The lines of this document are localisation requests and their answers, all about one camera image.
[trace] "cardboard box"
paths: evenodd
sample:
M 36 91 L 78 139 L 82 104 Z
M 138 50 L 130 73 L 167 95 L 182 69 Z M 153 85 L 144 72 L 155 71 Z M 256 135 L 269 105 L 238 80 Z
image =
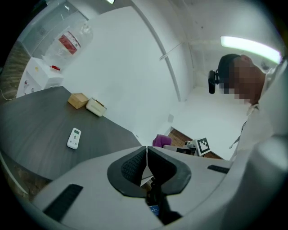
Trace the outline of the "cardboard box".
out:
M 72 93 L 70 98 L 68 99 L 68 102 L 73 105 L 76 109 L 81 108 L 82 106 L 86 105 L 86 103 L 89 101 L 88 97 L 86 97 L 82 93 Z

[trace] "purple cloth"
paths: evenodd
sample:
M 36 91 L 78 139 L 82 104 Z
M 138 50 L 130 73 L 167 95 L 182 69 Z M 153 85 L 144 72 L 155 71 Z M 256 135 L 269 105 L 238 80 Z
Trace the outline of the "purple cloth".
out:
M 158 134 L 156 138 L 153 140 L 153 146 L 154 147 L 161 147 L 167 145 L 170 146 L 172 143 L 172 139 L 170 137 L 167 137 L 165 135 Z

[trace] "white remote control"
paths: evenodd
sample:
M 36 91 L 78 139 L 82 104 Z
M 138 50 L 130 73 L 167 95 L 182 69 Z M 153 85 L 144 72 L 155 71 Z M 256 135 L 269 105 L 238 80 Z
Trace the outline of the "white remote control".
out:
M 72 149 L 77 149 L 80 135 L 81 135 L 81 131 L 77 128 L 73 128 L 70 134 L 69 140 L 67 142 L 67 146 Z

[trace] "gray table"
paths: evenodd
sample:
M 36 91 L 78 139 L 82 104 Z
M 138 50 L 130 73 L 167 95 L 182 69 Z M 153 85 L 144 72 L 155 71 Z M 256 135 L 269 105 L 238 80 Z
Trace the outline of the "gray table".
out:
M 64 87 L 35 92 L 0 107 L 0 151 L 27 170 L 55 180 L 78 163 L 141 146 L 133 133 L 85 107 L 76 110 Z M 67 147 L 81 130 L 76 150 Z

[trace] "ceiling light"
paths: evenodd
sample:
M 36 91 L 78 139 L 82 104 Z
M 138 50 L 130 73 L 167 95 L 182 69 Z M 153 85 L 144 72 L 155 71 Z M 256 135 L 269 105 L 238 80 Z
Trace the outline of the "ceiling light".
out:
M 282 58 L 280 52 L 275 49 L 272 49 L 267 45 L 251 41 L 248 39 L 228 37 L 228 36 L 222 36 L 220 39 L 222 46 L 246 50 L 251 53 L 263 56 L 277 64 L 281 62 Z

